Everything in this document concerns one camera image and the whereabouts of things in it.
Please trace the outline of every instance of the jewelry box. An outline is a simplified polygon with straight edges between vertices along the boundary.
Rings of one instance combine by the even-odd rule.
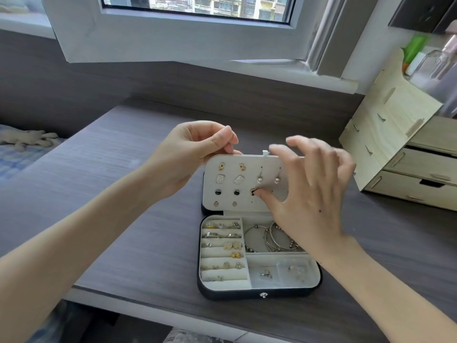
[[[277,156],[217,155],[206,164],[197,281],[210,300],[307,296],[322,283],[318,263],[273,221],[256,188],[287,198]]]

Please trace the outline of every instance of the plaid bedsheet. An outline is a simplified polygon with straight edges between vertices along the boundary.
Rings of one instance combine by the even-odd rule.
[[[6,129],[17,130],[14,127],[0,124],[0,131]],[[54,148],[55,146],[43,148],[38,145],[27,145],[26,151],[18,152],[14,149],[14,144],[0,145],[0,185]]]

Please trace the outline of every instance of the white window frame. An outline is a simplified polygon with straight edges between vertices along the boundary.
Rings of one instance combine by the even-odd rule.
[[[70,63],[304,58],[323,2],[296,0],[289,24],[278,24],[42,1]]]

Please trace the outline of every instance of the open window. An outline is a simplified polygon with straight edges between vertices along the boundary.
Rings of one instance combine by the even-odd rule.
[[[71,63],[303,59],[328,0],[43,0]]]

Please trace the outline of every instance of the wood panel wall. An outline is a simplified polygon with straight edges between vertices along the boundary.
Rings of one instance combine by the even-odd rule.
[[[68,137],[130,96],[331,138],[363,98],[176,62],[69,64],[56,40],[0,30],[0,123]]]

